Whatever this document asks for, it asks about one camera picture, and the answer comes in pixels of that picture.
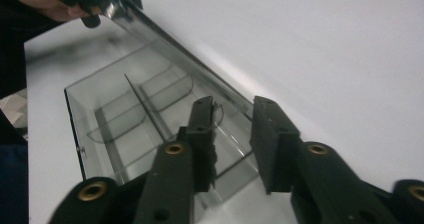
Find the white tabletop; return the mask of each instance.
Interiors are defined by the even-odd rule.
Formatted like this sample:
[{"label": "white tabletop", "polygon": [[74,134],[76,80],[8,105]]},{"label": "white tabletop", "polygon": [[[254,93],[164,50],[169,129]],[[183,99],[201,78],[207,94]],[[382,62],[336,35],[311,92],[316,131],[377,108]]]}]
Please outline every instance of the white tabletop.
[{"label": "white tabletop", "polygon": [[[390,190],[424,180],[424,0],[143,0],[146,13],[244,96],[277,101],[305,141]],[[63,90],[140,47],[108,20],[26,44],[31,223],[82,180]],[[201,223],[294,222],[259,179]]]}]

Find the human hand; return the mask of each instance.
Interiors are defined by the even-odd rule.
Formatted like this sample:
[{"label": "human hand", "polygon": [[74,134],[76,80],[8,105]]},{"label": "human hand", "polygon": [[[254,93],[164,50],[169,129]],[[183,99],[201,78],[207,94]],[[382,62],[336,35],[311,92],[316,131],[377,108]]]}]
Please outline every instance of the human hand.
[{"label": "human hand", "polygon": [[42,15],[58,22],[89,16],[79,5],[68,7],[59,0],[19,0]]}]

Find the black sleeve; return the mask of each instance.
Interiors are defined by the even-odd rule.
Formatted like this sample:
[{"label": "black sleeve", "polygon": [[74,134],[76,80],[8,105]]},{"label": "black sleeve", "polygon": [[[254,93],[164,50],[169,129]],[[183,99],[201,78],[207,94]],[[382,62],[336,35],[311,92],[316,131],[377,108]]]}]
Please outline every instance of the black sleeve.
[{"label": "black sleeve", "polygon": [[18,0],[0,0],[0,98],[26,87],[24,42],[59,24]]}]

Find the transparent plastic box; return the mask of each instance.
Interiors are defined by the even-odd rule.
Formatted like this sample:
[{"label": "transparent plastic box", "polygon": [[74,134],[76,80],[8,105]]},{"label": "transparent plastic box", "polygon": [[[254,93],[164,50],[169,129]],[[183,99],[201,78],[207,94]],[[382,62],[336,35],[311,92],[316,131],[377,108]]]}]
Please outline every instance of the transparent plastic box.
[{"label": "transparent plastic box", "polygon": [[118,185],[147,172],[156,148],[186,126],[194,101],[212,96],[215,188],[202,206],[225,201],[257,175],[249,144],[252,104],[203,64],[155,39],[65,89],[84,178]]}]

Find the dark clothing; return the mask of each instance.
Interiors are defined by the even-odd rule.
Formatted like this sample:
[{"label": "dark clothing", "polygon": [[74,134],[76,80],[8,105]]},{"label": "dark clothing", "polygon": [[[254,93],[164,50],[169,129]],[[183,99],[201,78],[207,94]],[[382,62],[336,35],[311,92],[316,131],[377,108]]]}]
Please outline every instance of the dark clothing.
[{"label": "dark clothing", "polygon": [[[24,42],[59,25],[0,0],[0,98],[26,87]],[[28,146],[0,110],[0,223],[28,223]]]}]

